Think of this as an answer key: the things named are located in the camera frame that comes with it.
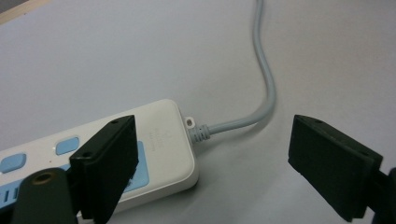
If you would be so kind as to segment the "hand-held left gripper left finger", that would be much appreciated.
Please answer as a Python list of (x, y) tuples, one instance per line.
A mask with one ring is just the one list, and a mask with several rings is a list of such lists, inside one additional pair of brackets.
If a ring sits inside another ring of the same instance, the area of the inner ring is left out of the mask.
[(134, 116), (111, 120), (69, 161), (77, 210), (84, 219), (106, 224), (139, 163)]

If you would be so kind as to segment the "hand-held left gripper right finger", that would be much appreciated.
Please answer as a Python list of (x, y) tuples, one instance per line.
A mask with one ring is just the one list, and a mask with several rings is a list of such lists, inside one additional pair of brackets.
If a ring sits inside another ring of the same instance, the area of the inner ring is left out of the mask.
[(362, 218), (383, 157), (326, 122), (293, 118), (289, 164), (344, 220)]

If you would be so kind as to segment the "white and blue power strip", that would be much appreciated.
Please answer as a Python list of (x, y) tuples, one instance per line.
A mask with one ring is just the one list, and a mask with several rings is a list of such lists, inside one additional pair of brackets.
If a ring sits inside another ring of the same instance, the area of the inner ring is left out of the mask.
[(199, 171), (177, 104), (161, 100), (16, 147), (0, 150), (0, 209), (15, 203), (22, 180), (39, 170), (70, 167), (69, 157), (111, 120), (135, 117), (138, 159), (115, 211), (192, 187)]

